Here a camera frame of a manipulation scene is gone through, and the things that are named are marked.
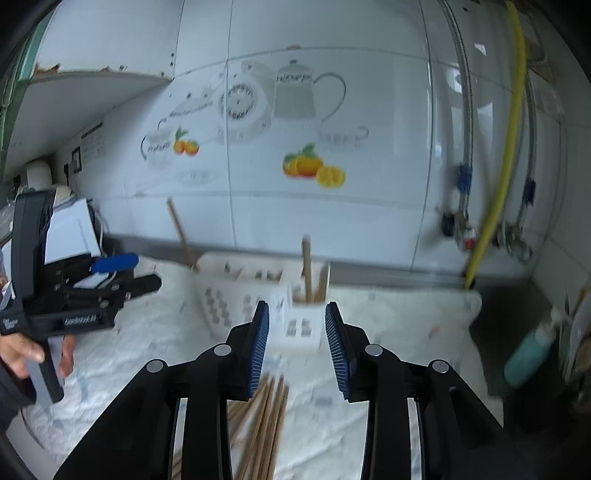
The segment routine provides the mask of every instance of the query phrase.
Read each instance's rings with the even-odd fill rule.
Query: cabinet
[[[183,0],[63,0],[31,34],[0,116],[0,180],[174,77]]]

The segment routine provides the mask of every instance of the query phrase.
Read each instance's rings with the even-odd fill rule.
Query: metal pivot screw
[[[441,374],[446,374],[449,370],[449,365],[443,360],[435,360],[432,367],[436,372]]]
[[[217,356],[230,355],[230,353],[232,353],[232,347],[229,346],[227,343],[223,343],[215,347],[213,349],[213,353],[215,353]]]
[[[152,360],[148,365],[146,365],[146,370],[151,374],[160,372],[163,368],[164,364],[160,360]]]
[[[384,353],[384,349],[375,343],[370,343],[367,347],[365,347],[365,353],[369,356],[380,356]]]

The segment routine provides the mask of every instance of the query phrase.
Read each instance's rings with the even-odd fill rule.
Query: person's hand
[[[74,371],[74,347],[76,337],[66,335],[61,346],[59,374],[67,377]],[[38,364],[45,360],[45,353],[40,345],[20,333],[0,336],[0,358],[18,378],[28,378],[29,370],[25,360]]]

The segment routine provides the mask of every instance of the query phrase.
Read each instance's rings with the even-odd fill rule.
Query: lemon slice decal
[[[337,189],[345,183],[345,171],[333,165],[325,165],[316,172],[316,182],[325,189]]]

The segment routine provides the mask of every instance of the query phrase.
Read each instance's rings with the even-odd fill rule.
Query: yellow gas hose
[[[509,110],[509,119],[507,123],[507,132],[505,136],[505,150],[503,152],[503,164],[501,166],[501,176],[499,187],[492,202],[491,209],[486,215],[484,227],[480,232],[476,247],[472,252],[468,267],[466,269],[466,279],[464,288],[470,288],[476,276],[478,265],[486,251],[486,247],[491,243],[492,236],[496,232],[496,227],[501,216],[509,184],[511,183],[511,174],[513,172],[513,158],[515,154],[515,144],[517,143],[519,120],[521,119],[521,105],[523,101],[523,91],[525,85],[525,75],[527,74],[527,59],[525,58],[525,40],[521,31],[521,22],[519,14],[513,2],[505,2],[509,12],[509,21],[513,38],[515,40],[515,76],[513,77],[513,93],[511,95],[511,108]]]

